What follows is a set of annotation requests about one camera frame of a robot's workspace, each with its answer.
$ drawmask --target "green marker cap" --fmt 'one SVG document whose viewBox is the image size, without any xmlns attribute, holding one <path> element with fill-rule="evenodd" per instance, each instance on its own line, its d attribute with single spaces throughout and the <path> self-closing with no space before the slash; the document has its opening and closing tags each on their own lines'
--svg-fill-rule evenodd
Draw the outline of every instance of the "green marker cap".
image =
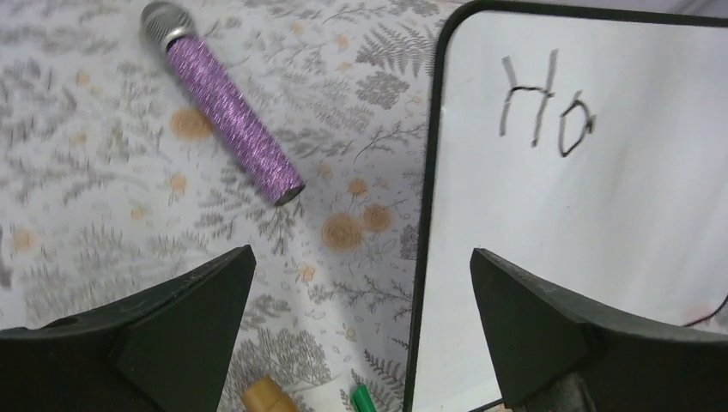
<svg viewBox="0 0 728 412">
<path fill-rule="evenodd" d="M 377 412 L 365 385 L 359 385 L 351 394 L 351 402 L 354 404 L 356 412 Z"/>
</svg>

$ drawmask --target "microphone handle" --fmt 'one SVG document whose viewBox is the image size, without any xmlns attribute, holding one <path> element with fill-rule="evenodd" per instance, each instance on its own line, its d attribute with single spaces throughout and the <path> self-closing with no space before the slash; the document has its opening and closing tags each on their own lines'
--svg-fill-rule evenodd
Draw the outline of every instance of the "microphone handle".
<svg viewBox="0 0 728 412">
<path fill-rule="evenodd" d="M 261 192 L 276 206 L 296 197 L 305 187 L 303 178 L 204 40 L 175 40 L 167 60 Z"/>
</svg>

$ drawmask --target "toy microphone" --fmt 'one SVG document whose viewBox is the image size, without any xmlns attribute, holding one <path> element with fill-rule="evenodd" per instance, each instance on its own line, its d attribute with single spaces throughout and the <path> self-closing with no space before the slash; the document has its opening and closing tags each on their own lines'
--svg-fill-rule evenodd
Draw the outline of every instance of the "toy microphone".
<svg viewBox="0 0 728 412">
<path fill-rule="evenodd" d="M 176 4 L 153 2 L 142 11 L 142 27 L 261 192 L 275 206 L 296 197 L 305 187 L 303 179 L 197 36 L 190 13 Z"/>
</svg>

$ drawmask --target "tablecloth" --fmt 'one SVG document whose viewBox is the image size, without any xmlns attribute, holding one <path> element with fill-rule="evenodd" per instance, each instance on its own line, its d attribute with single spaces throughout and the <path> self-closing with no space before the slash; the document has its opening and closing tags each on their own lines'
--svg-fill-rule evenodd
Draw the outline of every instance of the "tablecloth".
<svg viewBox="0 0 728 412">
<path fill-rule="evenodd" d="M 307 182 L 259 196 L 140 33 L 146 0 L 2 0 L 0 327 L 39 327 L 239 245 L 258 260 L 220 410 L 368 384 L 399 411 L 438 0 L 178 0 Z"/>
</svg>

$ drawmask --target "handwritten ho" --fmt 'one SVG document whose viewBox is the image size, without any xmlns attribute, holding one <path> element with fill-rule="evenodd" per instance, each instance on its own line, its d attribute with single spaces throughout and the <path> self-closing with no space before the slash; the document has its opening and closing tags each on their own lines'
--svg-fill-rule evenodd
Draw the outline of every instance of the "handwritten ho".
<svg viewBox="0 0 728 412">
<path fill-rule="evenodd" d="M 549 58 L 549 73 L 546 76 L 545 88 L 519 85 L 518 81 L 516 80 L 516 72 L 515 70 L 513 70 L 513 65 L 511 64 L 510 56 L 505 56 L 502 59 L 503 68 L 506 70 L 506 75 L 508 76 L 508 82 L 511 85 L 511 89 L 508 90 L 508 94 L 506 95 L 506 101 L 503 103 L 503 113 L 500 116 L 501 136 L 506 135 L 508 112 L 511 108 L 511 101 L 513 100 L 513 96 L 516 94 L 516 92 L 537 92 L 542 95 L 542 98 L 541 105 L 540 107 L 538 107 L 538 113 L 536 114 L 536 129 L 533 131 L 533 141 L 531 141 L 531 146 L 535 148 L 538 145 L 538 138 L 541 134 L 541 125 L 543 123 L 543 114 L 546 112 L 546 105 L 548 105 L 549 99 L 555 96 L 555 93 L 552 91 L 551 88 L 554 85 L 554 77 L 556 76 L 557 56 L 558 49 L 552 50 L 551 56 Z M 586 103 L 580 99 L 580 96 L 581 90 L 574 94 L 571 105 L 569 105 L 569 107 L 560 115 L 561 123 L 559 125 L 559 152 L 561 153 L 561 157 L 569 156 L 569 154 L 584 141 L 584 137 L 586 136 L 586 134 L 591 134 L 594 131 L 594 122 L 597 116 L 590 114 L 589 107 L 587 107 Z M 584 112 L 584 123 L 581 126 L 581 134 L 579 135 L 579 140 L 577 140 L 569 148 L 565 148 L 564 134 L 567 125 L 567 117 L 569 113 L 571 113 L 577 107 L 581 108 L 581 110 Z"/>
</svg>

